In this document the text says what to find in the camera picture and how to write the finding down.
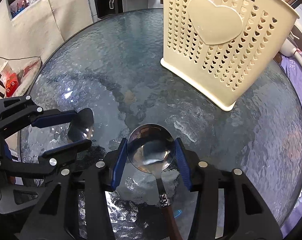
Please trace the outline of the all-steel spoon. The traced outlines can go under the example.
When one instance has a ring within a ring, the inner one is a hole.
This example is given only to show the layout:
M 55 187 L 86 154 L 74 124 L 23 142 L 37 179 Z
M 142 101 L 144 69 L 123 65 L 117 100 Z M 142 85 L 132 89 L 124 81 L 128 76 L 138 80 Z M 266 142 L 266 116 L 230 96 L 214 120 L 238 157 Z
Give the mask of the all-steel spoon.
M 83 139 L 91 140 L 94 133 L 94 113 L 90 108 L 79 111 L 68 127 L 67 139 L 76 142 Z

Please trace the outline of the wooden-handled steel spoon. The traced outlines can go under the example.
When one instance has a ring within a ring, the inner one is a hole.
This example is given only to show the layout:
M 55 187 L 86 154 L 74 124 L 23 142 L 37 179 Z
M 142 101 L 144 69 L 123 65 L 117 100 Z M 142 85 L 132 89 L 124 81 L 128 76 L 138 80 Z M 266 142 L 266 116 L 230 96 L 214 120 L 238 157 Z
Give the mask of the wooden-handled steel spoon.
M 135 168 L 155 177 L 161 212 L 165 217 L 169 238 L 182 239 L 161 178 L 162 172 L 171 165 L 175 155 L 173 137 L 160 125 L 141 125 L 129 136 L 127 154 Z

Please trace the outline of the stool with cushion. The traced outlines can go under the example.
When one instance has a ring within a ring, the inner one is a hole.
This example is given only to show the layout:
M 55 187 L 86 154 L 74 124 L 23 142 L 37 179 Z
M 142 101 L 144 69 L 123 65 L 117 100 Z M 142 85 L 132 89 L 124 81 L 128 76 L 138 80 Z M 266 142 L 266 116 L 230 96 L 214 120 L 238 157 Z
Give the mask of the stool with cushion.
M 0 69 L 0 99 L 23 96 L 41 67 L 39 57 L 17 70 L 13 70 L 9 61 L 5 61 Z

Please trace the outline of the round glass table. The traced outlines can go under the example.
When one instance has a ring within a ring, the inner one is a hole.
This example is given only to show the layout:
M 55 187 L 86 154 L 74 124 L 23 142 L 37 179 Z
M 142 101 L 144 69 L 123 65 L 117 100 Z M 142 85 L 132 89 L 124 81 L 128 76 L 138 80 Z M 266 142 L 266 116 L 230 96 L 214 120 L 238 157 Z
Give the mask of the round glass table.
M 225 112 L 163 68 L 162 55 L 163 10 L 116 15 L 63 44 L 29 94 L 44 109 L 94 111 L 92 147 L 78 154 L 78 168 L 116 150 L 138 126 L 158 124 L 201 160 L 220 170 L 242 169 L 282 226 L 302 186 L 302 107 L 282 68 L 272 60 Z M 197 192 L 186 189 L 175 162 L 162 179 L 187 239 Z M 128 159 L 106 199 L 116 239 L 167 238 L 155 179 Z

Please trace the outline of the beige cloth cover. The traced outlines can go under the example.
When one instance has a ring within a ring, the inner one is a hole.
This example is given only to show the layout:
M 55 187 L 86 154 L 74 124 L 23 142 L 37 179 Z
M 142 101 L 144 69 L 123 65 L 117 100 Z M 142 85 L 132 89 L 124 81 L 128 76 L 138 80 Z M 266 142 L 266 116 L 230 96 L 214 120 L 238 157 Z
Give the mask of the beige cloth cover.
M 12 18 L 7 0 L 0 3 L 0 68 L 6 59 L 14 70 L 29 57 L 43 62 L 65 41 L 92 24 L 88 0 L 38 0 Z

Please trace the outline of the cream plastic utensil holder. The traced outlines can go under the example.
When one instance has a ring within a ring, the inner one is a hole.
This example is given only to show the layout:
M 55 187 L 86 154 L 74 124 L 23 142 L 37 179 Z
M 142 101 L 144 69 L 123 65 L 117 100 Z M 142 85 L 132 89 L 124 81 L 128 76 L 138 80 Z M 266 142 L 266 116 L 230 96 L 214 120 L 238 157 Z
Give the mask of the cream plastic utensil holder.
M 161 64 L 230 111 L 298 17 L 284 0 L 163 0 Z

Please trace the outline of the white pan with lid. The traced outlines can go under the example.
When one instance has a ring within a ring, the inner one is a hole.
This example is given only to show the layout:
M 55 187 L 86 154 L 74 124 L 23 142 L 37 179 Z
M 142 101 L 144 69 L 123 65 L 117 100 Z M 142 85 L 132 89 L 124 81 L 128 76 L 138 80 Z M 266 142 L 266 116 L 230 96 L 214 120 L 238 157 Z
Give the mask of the white pan with lid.
M 280 53 L 286 57 L 295 57 L 302 67 L 302 29 L 299 26 L 294 25 Z

